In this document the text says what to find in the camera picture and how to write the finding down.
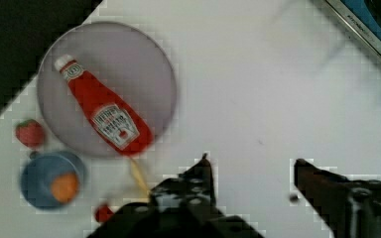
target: red strawberry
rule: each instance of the red strawberry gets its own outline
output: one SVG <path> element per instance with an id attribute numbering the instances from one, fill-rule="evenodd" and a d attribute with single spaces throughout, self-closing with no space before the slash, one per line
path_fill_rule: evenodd
<path id="1" fill-rule="evenodd" d="M 110 210 L 109 206 L 104 203 L 101 204 L 94 212 L 94 219 L 99 223 L 104 223 L 113 215 L 113 211 Z"/>
<path id="2" fill-rule="evenodd" d="M 45 141 L 45 131 L 42 125 L 33 119 L 18 124 L 15 128 L 15 136 L 31 149 L 42 146 Z"/>

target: ketchup label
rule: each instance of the ketchup label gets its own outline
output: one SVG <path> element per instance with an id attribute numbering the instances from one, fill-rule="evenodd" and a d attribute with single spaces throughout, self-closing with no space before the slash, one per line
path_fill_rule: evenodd
<path id="1" fill-rule="evenodd" d="M 62 76 L 66 81 L 71 81 L 84 73 L 84 69 L 77 62 L 74 62 L 63 70 Z"/>
<path id="2" fill-rule="evenodd" d="M 139 131 L 128 112 L 116 104 L 101 107 L 93 116 L 96 129 L 121 150 L 139 136 Z"/>

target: blue bowl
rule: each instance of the blue bowl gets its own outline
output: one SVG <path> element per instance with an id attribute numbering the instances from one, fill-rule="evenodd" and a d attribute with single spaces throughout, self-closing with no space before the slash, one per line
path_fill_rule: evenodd
<path id="1" fill-rule="evenodd" d="M 81 187 L 85 179 L 85 166 L 73 153 L 62 151 L 38 154 L 21 173 L 21 192 L 30 204 L 39 209 L 61 208 L 66 203 L 54 198 L 51 185 L 54 179 L 67 173 L 75 173 Z"/>

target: strawberry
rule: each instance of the strawberry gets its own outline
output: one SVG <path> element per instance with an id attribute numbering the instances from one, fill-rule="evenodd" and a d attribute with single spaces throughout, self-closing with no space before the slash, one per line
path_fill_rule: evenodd
<path id="1" fill-rule="evenodd" d="M 15 128 L 15 136 L 25 146 L 36 149 L 45 141 L 45 131 L 36 120 L 30 119 L 18 124 Z"/>

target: yellow stick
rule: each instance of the yellow stick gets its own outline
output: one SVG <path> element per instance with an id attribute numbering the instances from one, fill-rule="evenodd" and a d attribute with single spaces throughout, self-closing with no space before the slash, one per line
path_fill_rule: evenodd
<path id="1" fill-rule="evenodd" d="M 131 162 L 132 177 L 135 179 L 136 184 L 140 187 L 145 197 L 148 197 L 150 189 L 148 188 L 147 183 L 145 182 L 141 168 L 134 159 L 129 158 L 129 161 Z"/>

